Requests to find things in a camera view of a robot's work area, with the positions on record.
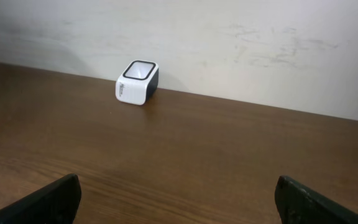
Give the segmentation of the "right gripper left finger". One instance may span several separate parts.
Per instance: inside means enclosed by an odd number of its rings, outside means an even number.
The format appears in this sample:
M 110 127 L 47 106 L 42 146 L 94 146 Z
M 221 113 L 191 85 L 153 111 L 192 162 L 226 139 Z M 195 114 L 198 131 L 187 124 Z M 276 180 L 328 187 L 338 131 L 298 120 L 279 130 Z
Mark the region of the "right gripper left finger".
M 81 201 L 76 174 L 68 174 L 0 209 L 0 224 L 72 224 Z

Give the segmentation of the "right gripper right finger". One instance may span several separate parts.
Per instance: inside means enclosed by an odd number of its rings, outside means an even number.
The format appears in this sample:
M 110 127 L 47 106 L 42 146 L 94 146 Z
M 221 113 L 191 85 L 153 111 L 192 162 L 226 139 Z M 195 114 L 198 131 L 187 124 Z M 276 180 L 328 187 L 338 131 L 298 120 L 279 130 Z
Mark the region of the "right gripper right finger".
M 275 204 L 282 224 L 358 224 L 358 214 L 287 175 L 275 188 Z

